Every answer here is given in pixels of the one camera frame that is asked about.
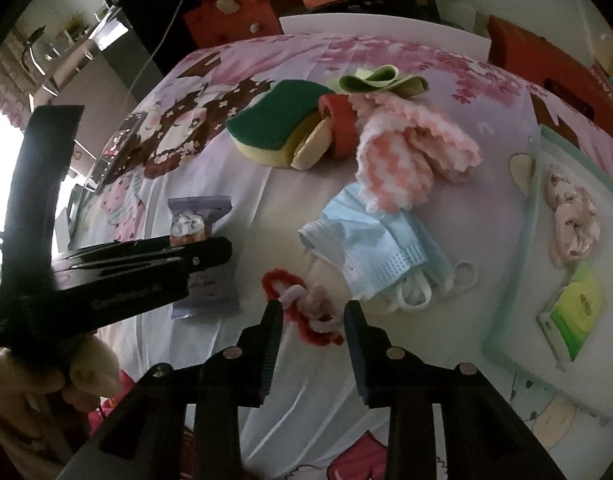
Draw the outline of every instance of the white board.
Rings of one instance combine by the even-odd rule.
[[[357,34],[419,43],[477,61],[489,59],[491,40],[459,28],[399,16],[331,12],[280,18],[284,34]]]

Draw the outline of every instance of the pink white knitted fabric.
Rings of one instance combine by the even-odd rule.
[[[425,203],[433,183],[429,164],[459,184],[482,162],[477,142],[424,102],[389,92],[351,94],[349,102],[358,114],[356,178],[368,212],[393,213]]]
[[[408,211],[427,201],[433,172],[424,155],[407,143],[410,126],[393,112],[376,110],[362,130],[356,178],[369,213]]]

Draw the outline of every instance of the scrub sponge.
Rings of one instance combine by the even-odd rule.
[[[602,286],[581,262],[570,283],[555,297],[555,303],[538,316],[538,322],[562,368],[575,360],[600,315]]]
[[[226,127],[249,158],[288,168],[296,148],[320,120],[318,99],[330,93],[311,81],[280,81],[259,102],[229,119]]]
[[[336,87],[335,81],[329,82]],[[428,91],[429,84],[419,75],[400,76],[397,66],[383,65],[375,70],[359,68],[355,74],[345,74],[337,82],[347,94],[369,94],[371,92],[393,92],[402,99],[408,99]]]

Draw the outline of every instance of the face mask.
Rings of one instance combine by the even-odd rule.
[[[478,280],[474,264],[460,262],[454,265],[417,217],[412,212],[405,215],[427,254],[427,260],[384,291],[384,295],[391,298],[391,306],[376,314],[387,314],[398,308],[424,310],[440,298],[461,294]]]
[[[357,182],[345,187],[299,237],[343,274],[354,299],[369,300],[427,256],[404,213],[369,214],[359,191]]]

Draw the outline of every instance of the bed sheet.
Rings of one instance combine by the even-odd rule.
[[[266,305],[260,280],[267,270],[280,267],[320,283],[338,304],[350,299],[341,275],[301,245],[298,229],[354,179],[355,162],[322,160],[307,172],[261,166],[237,150],[224,122],[279,80],[324,83],[385,63],[427,78],[426,98],[480,144],[484,163],[473,178],[462,186],[437,182],[429,203],[418,209],[447,254],[474,262],[480,280],[424,312],[367,315],[368,321],[430,364],[475,363],[531,428],[566,404],[555,392],[491,364],[481,352],[525,208],[507,164],[514,153],[531,152],[529,139],[538,132],[530,92],[542,97],[554,119],[567,121],[583,151],[611,176],[613,140],[557,97],[504,70],[373,37],[276,36],[199,50],[136,108],[149,112],[134,140],[139,158],[89,205],[76,244],[165,235],[169,198],[230,195],[234,209],[215,232],[233,243],[230,264],[242,312],[173,321],[171,306],[165,306],[102,329],[133,378],[157,362],[194,365],[235,344]],[[265,404],[240,410],[244,464],[268,479],[381,478],[388,428],[388,410],[369,411],[357,395],[346,346],[308,346],[293,325],[285,327]],[[573,408],[550,435],[551,454],[570,479],[599,478],[613,459],[613,425],[580,409]]]

